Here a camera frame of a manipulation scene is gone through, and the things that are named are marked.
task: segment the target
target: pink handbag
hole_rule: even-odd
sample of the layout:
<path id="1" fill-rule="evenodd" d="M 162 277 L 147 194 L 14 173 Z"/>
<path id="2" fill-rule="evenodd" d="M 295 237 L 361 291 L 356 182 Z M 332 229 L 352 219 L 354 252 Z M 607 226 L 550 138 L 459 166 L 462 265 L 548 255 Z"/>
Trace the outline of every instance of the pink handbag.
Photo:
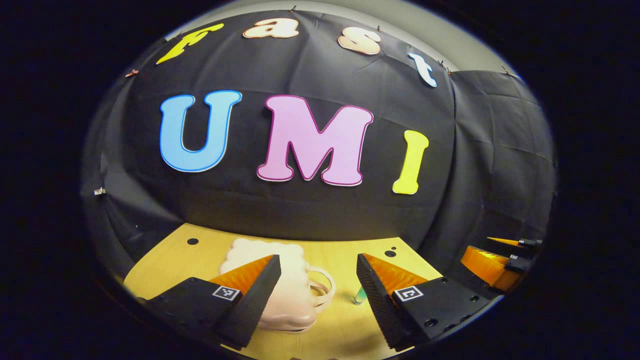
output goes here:
<path id="1" fill-rule="evenodd" d="M 315 324 L 317 315 L 331 304 L 335 282 L 326 270 L 309 266 L 301 246 L 238 238 L 220 265 L 220 274 L 272 254 L 280 255 L 282 274 L 267 301 L 258 327 L 287 333 L 305 332 Z M 329 279 L 331 289 L 311 281 L 309 271 L 323 274 Z M 311 288 L 321 289 L 325 295 L 317 297 Z"/>

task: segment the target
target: letter m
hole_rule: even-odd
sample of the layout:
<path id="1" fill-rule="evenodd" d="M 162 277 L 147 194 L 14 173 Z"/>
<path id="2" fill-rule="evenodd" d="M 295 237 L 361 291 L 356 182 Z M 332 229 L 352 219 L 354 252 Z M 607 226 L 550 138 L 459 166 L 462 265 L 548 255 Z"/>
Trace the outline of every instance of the letter m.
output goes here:
<path id="1" fill-rule="evenodd" d="M 311 180 L 331 153 L 329 167 L 322 171 L 324 182 L 355 186 L 362 182 L 360 156 L 367 126 L 373 114 L 357 106 L 343 106 L 322 131 L 302 97 L 276 95 L 266 101 L 273 112 L 267 160 L 258 167 L 258 176 L 267 181 L 288 181 L 293 169 L 287 164 L 289 146 L 304 180 Z"/>

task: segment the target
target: wooden table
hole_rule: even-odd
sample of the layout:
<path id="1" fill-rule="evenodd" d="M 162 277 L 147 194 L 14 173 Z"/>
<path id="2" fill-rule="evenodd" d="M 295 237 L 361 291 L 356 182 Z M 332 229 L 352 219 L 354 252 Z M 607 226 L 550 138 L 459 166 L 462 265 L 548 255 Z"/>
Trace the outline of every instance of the wooden table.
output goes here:
<path id="1" fill-rule="evenodd" d="M 218 275 L 231 243 L 238 237 L 250 240 L 296 243 L 303 247 L 311 266 L 327 270 L 337 291 L 327 310 L 318 315 L 316 324 L 301 334 L 282 334 L 256 329 L 241 354 L 259 360 L 379 360 L 398 354 L 389 349 L 376 323 L 369 302 L 356 306 L 353 297 L 360 289 L 356 276 L 357 254 L 364 252 L 400 266 L 425 279 L 440 277 L 400 238 L 361 241 L 287 241 L 225 233 L 184 224 L 158 243 L 127 274 L 124 285 L 137 297 L 151 299 L 188 277 L 209 280 Z M 196 245 L 187 244 L 191 238 Z M 388 257 L 385 251 L 397 255 Z M 319 273 L 310 272 L 312 280 L 329 286 Z"/>

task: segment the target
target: letter u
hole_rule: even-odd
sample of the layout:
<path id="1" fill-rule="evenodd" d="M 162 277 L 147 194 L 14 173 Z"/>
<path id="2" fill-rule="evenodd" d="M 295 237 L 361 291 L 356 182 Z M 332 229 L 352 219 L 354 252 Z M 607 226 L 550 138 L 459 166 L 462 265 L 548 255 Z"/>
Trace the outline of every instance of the letter u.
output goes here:
<path id="1" fill-rule="evenodd" d="M 170 97 L 160 105 L 163 113 L 160 125 L 160 153 L 167 165 L 182 172 L 202 172 L 216 166 L 227 150 L 227 134 L 231 107 L 240 102 L 242 94 L 220 90 L 207 94 L 204 102 L 209 110 L 207 141 L 202 149 L 184 147 L 182 135 L 187 109 L 195 102 L 191 95 Z"/>

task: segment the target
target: pink bag strap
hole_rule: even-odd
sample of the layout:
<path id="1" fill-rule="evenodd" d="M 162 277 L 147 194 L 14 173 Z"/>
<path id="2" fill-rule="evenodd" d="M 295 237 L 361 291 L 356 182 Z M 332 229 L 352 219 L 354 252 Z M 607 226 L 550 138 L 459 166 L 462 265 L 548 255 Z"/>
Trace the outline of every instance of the pink bag strap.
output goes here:
<path id="1" fill-rule="evenodd" d="M 316 300 L 318 301 L 318 306 L 316 306 L 316 313 L 321 313 L 329 306 L 329 304 L 331 304 L 331 299 L 333 299 L 333 296 L 335 295 L 335 290 L 336 290 L 335 281 L 333 280 L 333 277 L 331 276 L 331 274 L 329 274 L 323 268 L 310 266 L 309 271 L 319 272 L 320 274 L 323 274 L 327 279 L 329 279 L 329 283 L 331 284 L 331 289 L 329 290 L 325 285 L 319 284 L 318 282 L 315 282 L 315 281 L 309 282 L 311 286 L 315 288 L 321 288 L 326 293 L 316 298 Z"/>

